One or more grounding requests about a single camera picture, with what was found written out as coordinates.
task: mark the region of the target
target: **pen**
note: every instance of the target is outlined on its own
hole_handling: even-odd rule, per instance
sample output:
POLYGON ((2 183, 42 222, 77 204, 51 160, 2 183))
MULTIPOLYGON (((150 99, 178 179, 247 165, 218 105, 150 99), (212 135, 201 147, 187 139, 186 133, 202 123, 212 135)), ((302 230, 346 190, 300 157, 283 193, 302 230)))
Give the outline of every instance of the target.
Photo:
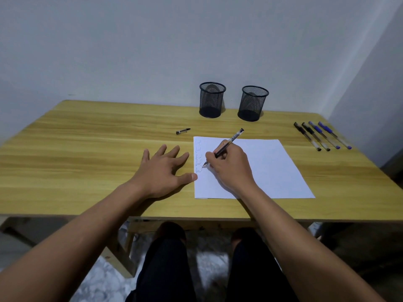
POLYGON ((307 135, 306 131, 297 123, 294 123, 295 128, 297 128, 307 139, 309 142, 312 143, 313 146, 315 146, 317 151, 321 151, 322 149, 319 147, 318 144, 316 144, 316 142, 314 140, 311 139, 310 136, 307 135))
MULTIPOLYGON (((232 142, 234 142, 234 140, 235 140, 242 132, 244 132, 243 128, 241 128, 240 131, 238 131, 236 134, 234 134, 234 135, 232 136, 232 138, 229 139, 229 140, 214 154, 214 156, 215 156, 216 158, 218 158, 218 157, 223 153, 223 151, 228 147, 228 145, 231 144, 232 142)), ((207 167, 207 165, 208 165, 208 162, 206 161, 206 162, 204 162, 202 168, 203 168, 203 167, 207 167)))
POLYGON ((181 133, 183 133, 183 132, 187 132, 188 130, 190 130, 190 128, 185 128, 185 129, 182 129, 182 130, 177 130, 177 134, 181 134, 181 133))
POLYGON ((332 140, 328 139, 328 137, 326 137, 326 135, 323 133, 322 129, 320 129, 318 126, 316 126, 314 123, 312 123, 311 121, 308 122, 309 125, 311 125, 317 132, 320 133, 320 135, 322 137, 325 138, 326 141, 328 141, 331 145, 333 145, 335 147, 335 149, 340 149, 340 146, 337 145, 335 142, 333 142, 332 140))
POLYGON ((344 141, 344 140, 340 139, 338 136, 336 136, 328 126, 323 125, 321 122, 319 122, 318 124, 319 124, 320 127, 325 129, 328 133, 330 133, 332 136, 334 136, 337 141, 339 141, 341 144, 343 144, 345 147, 347 147, 347 149, 352 148, 350 145, 347 144, 346 141, 344 141))
POLYGON ((330 151, 330 148, 320 140, 316 133, 305 122, 302 123, 302 126, 323 146, 326 151, 330 151))

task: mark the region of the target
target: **person's right arm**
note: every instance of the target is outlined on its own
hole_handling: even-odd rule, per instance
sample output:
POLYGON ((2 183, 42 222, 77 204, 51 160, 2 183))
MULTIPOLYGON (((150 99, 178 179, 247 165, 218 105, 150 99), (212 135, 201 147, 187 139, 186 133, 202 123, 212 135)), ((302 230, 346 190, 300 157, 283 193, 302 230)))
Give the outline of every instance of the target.
POLYGON ((218 159, 211 152, 205 156, 221 182, 239 195, 259 223, 300 301, 384 301, 256 185, 242 148, 231 144, 218 159))

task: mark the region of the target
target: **person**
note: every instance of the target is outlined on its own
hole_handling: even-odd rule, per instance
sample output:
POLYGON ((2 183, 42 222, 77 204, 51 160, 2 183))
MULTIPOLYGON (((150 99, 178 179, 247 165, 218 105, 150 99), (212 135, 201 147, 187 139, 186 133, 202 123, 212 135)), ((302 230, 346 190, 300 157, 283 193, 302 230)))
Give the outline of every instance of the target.
MULTIPOLYGON (((149 158, 146 149, 128 182, 4 269, 1 301, 69 300, 131 209, 197 179, 194 173, 173 174, 189 153, 177 157, 179 146, 165 151, 162 145, 149 158)), ((239 146, 229 145, 219 158, 207 152, 206 158, 219 180, 248 207, 268 243, 253 229, 234 233, 227 301, 384 301, 256 185, 239 146)), ((127 301, 196 301, 185 243, 182 228, 163 223, 127 301)))

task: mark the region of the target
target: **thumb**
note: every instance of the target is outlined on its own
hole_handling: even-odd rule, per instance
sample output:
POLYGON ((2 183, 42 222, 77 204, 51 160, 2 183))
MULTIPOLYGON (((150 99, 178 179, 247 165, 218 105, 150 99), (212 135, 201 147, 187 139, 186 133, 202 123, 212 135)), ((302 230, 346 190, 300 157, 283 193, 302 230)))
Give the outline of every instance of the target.
POLYGON ((178 185, 188 184, 195 181, 198 176, 195 173, 186 173, 181 176, 176 176, 178 185))
POLYGON ((222 161, 220 159, 217 159, 215 157, 215 155, 210 151, 205 153, 205 158, 206 158, 207 162, 209 162, 210 165, 215 169, 218 167, 219 163, 222 161))

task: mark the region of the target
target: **wood grain surface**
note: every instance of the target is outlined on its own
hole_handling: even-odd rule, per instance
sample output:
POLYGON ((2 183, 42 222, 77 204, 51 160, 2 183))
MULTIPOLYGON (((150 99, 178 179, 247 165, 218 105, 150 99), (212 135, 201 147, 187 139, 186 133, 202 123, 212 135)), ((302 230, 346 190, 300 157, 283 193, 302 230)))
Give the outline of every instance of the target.
MULTIPOLYGON (((403 220, 403 191, 356 148, 317 152, 293 123, 315 113, 264 111, 257 122, 227 109, 216 119, 197 107, 63 101, 0 148, 0 215, 78 215, 128 180, 144 148, 180 145, 193 171, 193 136, 279 139, 316 198, 276 199, 298 220, 403 220), (188 133, 175 131, 191 128, 188 133)), ((134 216, 156 219, 249 219, 234 199, 195 199, 194 184, 148 200, 134 216)))

